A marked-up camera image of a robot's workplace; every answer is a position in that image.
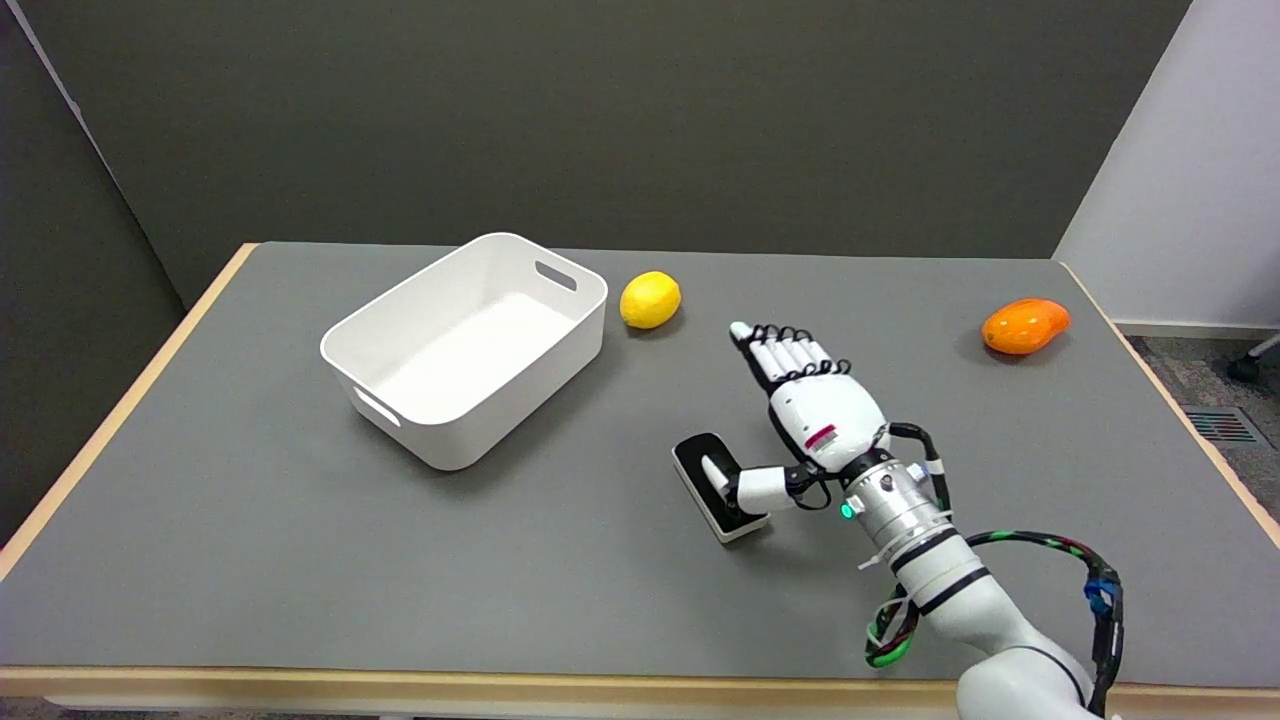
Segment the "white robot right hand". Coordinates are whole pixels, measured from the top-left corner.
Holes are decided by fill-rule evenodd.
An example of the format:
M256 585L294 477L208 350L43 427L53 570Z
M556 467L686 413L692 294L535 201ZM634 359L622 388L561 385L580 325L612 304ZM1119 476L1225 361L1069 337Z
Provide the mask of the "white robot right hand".
M792 450L790 466L731 470L703 456L699 468L727 509L765 515L797 506L814 484L884 446L888 420L847 360L832 357L814 336L791 325L733 322L730 337L765 391L774 429Z

